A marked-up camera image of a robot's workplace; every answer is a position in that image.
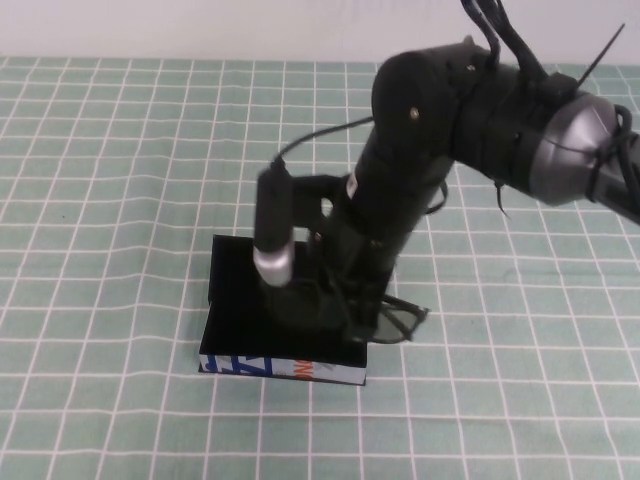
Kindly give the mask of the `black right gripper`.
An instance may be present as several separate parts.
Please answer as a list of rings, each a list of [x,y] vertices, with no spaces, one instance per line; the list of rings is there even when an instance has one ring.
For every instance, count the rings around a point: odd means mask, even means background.
[[[386,207],[337,199],[309,234],[309,253],[323,270],[319,319],[355,343],[390,344],[396,330],[382,314],[403,218]]]

